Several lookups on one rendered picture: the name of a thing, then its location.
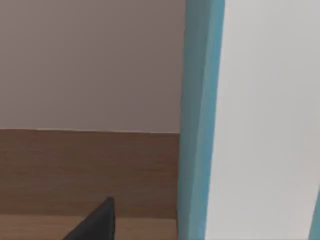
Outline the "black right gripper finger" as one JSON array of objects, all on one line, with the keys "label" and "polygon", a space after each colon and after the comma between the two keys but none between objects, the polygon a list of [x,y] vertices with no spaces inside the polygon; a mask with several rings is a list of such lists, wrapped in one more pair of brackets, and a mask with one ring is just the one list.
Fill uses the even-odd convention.
[{"label": "black right gripper finger", "polygon": [[62,240],[115,240],[115,199],[107,197]]}]

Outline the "wooden cupboard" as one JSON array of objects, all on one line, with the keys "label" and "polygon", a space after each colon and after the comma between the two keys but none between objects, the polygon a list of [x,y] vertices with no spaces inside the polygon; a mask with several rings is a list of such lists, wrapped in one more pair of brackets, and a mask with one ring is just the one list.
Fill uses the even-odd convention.
[{"label": "wooden cupboard", "polygon": [[115,240],[177,239],[177,133],[0,130],[0,240],[62,240],[106,198]]}]

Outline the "light blue rack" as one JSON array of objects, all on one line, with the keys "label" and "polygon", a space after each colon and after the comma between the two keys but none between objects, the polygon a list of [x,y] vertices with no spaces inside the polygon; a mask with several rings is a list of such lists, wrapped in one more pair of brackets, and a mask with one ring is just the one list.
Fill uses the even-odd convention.
[{"label": "light blue rack", "polygon": [[320,240],[320,0],[185,0],[178,240]]}]

